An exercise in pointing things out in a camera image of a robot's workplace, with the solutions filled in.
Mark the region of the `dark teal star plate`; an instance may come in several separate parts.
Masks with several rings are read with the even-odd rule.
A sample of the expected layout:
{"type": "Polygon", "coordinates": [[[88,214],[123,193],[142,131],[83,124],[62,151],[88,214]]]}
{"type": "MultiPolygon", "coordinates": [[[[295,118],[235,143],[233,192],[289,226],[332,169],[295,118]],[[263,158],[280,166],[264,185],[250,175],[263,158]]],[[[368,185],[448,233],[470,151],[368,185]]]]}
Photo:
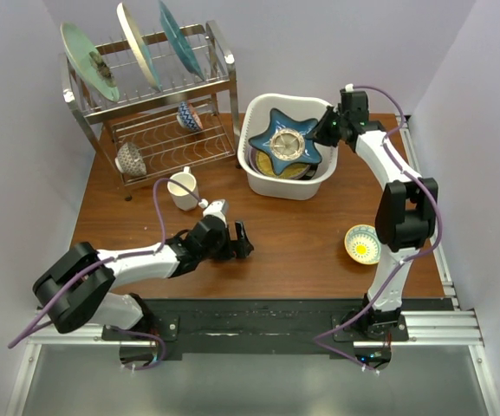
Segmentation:
{"type": "Polygon", "coordinates": [[[317,125],[317,119],[293,120],[273,108],[269,112],[266,130],[250,137],[248,144],[268,157],[276,176],[292,165],[319,165],[322,162],[321,153],[308,137],[317,125]]]}

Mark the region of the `yellow woven pattern plate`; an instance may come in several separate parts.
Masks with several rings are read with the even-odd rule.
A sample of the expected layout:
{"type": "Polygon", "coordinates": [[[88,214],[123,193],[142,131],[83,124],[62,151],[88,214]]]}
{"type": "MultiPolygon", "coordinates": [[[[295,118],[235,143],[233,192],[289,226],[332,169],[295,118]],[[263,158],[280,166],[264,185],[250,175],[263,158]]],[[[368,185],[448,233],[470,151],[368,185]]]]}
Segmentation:
{"type": "Polygon", "coordinates": [[[279,175],[274,173],[269,156],[258,151],[258,166],[264,176],[276,179],[299,179],[309,168],[309,164],[296,163],[286,167],[279,175]]]}

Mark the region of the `black striped rim plate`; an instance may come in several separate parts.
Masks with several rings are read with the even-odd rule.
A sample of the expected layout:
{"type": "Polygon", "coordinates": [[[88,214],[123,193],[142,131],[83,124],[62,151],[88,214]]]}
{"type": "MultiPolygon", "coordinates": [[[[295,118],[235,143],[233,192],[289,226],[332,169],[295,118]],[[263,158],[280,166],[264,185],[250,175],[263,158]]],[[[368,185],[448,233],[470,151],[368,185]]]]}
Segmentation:
{"type": "Polygon", "coordinates": [[[318,164],[310,165],[308,170],[299,178],[301,181],[308,181],[314,178],[316,175],[318,164]]]}

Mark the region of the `lavender purple plate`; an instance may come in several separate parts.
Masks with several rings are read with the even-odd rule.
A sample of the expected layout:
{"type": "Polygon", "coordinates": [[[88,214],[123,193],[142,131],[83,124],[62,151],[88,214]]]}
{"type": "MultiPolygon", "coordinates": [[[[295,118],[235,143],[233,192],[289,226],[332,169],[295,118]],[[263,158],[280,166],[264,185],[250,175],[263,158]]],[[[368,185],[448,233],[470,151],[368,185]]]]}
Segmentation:
{"type": "Polygon", "coordinates": [[[255,147],[250,147],[248,161],[252,170],[256,173],[262,174],[258,166],[258,150],[255,147]]]}

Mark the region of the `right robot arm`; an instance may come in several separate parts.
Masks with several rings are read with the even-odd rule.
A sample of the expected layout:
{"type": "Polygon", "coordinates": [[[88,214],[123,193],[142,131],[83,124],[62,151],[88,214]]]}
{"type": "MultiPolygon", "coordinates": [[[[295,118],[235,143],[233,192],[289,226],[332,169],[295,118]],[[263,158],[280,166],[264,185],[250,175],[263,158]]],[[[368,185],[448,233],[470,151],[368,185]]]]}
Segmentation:
{"type": "Polygon", "coordinates": [[[346,143],[367,164],[382,189],[374,223],[380,261],[373,283],[362,309],[330,331],[357,329],[364,338],[376,341],[397,325],[412,263],[426,255],[428,239],[441,236],[442,224],[437,181],[422,177],[407,164],[390,140],[394,129],[386,131],[370,120],[370,89],[346,85],[340,103],[327,108],[308,138],[325,146],[346,143]]]}

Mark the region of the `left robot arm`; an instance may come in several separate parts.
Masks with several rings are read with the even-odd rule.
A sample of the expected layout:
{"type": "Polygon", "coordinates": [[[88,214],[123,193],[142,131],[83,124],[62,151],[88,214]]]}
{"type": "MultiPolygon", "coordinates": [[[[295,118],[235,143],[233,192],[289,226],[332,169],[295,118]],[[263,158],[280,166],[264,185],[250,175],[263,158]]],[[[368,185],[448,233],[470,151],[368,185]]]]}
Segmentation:
{"type": "Polygon", "coordinates": [[[113,289],[149,278],[172,278],[193,272],[205,260],[244,259],[254,250],[244,223],[229,226],[212,215],[190,230],[135,250],[96,250],[80,243],[63,255],[33,286],[33,292],[60,334],[88,323],[116,327],[133,340],[146,338],[153,313],[139,295],[119,296],[113,289]]]}

